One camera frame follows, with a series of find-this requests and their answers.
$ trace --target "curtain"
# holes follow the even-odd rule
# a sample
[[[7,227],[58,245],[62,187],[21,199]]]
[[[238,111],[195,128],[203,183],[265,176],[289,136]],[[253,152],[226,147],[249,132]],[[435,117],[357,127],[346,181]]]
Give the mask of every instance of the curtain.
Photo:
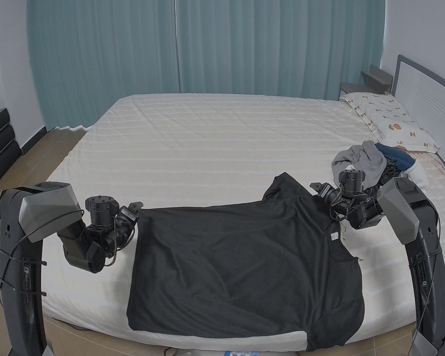
[[[379,66],[385,0],[176,0],[181,92],[337,100]]]
[[[90,126],[119,98],[180,92],[175,0],[28,0],[46,128]]]

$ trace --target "headboard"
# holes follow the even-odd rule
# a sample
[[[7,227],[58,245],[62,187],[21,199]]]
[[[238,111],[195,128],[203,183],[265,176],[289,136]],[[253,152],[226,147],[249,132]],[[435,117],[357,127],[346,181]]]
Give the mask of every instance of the headboard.
[[[434,138],[445,165],[445,79],[399,55],[392,95]]]

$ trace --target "mattress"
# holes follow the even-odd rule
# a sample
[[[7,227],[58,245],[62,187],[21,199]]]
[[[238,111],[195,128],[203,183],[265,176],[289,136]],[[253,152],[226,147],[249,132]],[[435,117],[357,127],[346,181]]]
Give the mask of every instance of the mattress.
[[[134,95],[117,101],[84,135],[48,180],[72,184],[79,204],[111,195],[146,208],[209,206],[260,200],[286,171],[305,187],[332,182],[331,161],[365,139],[375,140],[344,102],[228,94]],[[427,196],[441,217],[445,258],[445,169],[435,155],[416,153],[427,171]],[[84,218],[89,224],[89,214]],[[365,316],[350,341],[415,321],[404,247],[386,218],[355,231],[344,222],[343,243],[361,258]],[[303,331],[211,339],[130,329],[126,309],[136,237],[116,263],[98,274],[69,265],[57,235],[44,240],[43,311],[68,323],[141,343],[177,348],[298,351]]]

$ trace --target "white wall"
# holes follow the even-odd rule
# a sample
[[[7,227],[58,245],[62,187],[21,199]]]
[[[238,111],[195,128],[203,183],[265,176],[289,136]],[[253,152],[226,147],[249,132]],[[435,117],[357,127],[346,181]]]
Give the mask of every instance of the white wall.
[[[386,0],[380,67],[392,76],[399,54],[445,78],[445,0]]]
[[[29,62],[26,0],[0,0],[0,108],[5,107],[19,146],[45,125]]]

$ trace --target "white patterned pillow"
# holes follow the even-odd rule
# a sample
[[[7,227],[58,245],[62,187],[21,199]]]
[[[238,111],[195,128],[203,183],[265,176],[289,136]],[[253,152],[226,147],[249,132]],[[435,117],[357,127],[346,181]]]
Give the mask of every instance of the white patterned pillow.
[[[341,97],[357,113],[381,144],[436,153],[437,145],[390,93],[351,92]]]

